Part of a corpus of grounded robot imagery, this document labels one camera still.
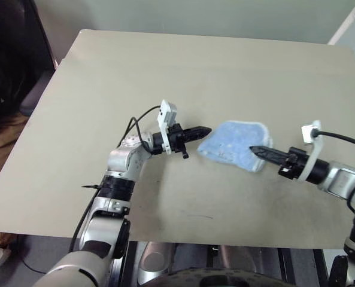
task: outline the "blue cloth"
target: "blue cloth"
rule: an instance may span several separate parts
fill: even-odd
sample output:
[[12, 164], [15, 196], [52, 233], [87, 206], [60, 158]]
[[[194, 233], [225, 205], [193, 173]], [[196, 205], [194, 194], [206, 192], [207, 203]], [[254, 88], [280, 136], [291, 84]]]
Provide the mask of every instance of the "blue cloth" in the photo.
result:
[[252, 145], [272, 146], [265, 125], [225, 121], [199, 145], [198, 152], [210, 160], [234, 164], [249, 172], [258, 172], [265, 161], [252, 153], [249, 148]]

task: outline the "table surface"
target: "table surface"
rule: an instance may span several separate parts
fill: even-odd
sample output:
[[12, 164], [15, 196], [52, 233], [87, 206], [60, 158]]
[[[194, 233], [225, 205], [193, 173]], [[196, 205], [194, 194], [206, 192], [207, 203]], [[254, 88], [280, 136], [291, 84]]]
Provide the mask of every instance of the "table surface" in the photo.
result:
[[[268, 126], [274, 147], [303, 148], [301, 124], [355, 138], [355, 58], [320, 44], [83, 30], [0, 174], [0, 231], [71, 237], [131, 116], [162, 99], [183, 128]], [[156, 112], [141, 122], [157, 131]], [[355, 166], [355, 146], [325, 138], [324, 160]], [[209, 161], [150, 159], [136, 184], [131, 240], [341, 248], [353, 214], [309, 183]]]

